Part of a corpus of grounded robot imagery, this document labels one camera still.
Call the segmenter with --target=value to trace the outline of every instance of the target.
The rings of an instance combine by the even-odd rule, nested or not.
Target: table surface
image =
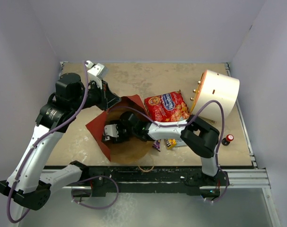
[[[105,64],[109,73],[105,77],[110,89],[119,96],[140,95],[157,96],[181,90],[186,104],[190,107],[192,90],[205,70],[212,70],[226,75],[224,64],[202,63],[109,63]],[[75,72],[84,81],[84,67],[81,63],[66,63],[62,74]],[[86,124],[97,117],[102,111],[97,107],[84,109],[69,126],[67,132],[58,142],[47,166],[66,166],[77,160],[87,166],[117,166],[110,162],[101,152],[93,136],[86,129]],[[221,131],[221,122],[213,124]],[[251,166],[248,146],[242,129],[237,107],[234,106],[226,118],[224,135],[233,134],[235,139],[229,146],[220,146],[219,163],[222,166]],[[151,148],[150,156],[143,156],[137,163],[141,166],[200,166],[200,157],[188,147],[167,150],[162,141],[161,152]]]

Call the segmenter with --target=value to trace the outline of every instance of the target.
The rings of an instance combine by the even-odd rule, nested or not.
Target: brand logo
[[[175,108],[175,103],[172,100],[171,94],[162,95],[162,101],[165,109],[173,110]]]

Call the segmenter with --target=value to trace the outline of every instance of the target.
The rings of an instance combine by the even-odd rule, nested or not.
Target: red bag
[[[154,121],[178,122],[190,117],[181,91],[174,91],[161,96],[149,97],[144,104]]]

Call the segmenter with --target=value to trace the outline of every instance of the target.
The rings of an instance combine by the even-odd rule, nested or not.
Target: small bottle
[[[224,139],[222,139],[222,144],[224,146],[227,146],[233,140],[234,140],[234,136],[232,134],[228,134]]]

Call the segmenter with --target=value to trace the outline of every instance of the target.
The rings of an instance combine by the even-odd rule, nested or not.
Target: gray floor
[[[90,198],[86,204],[104,206],[114,199]],[[218,203],[185,194],[121,193],[105,210],[91,210],[71,202],[70,189],[62,189],[39,211],[31,211],[21,227],[270,227],[261,189],[230,189]]]

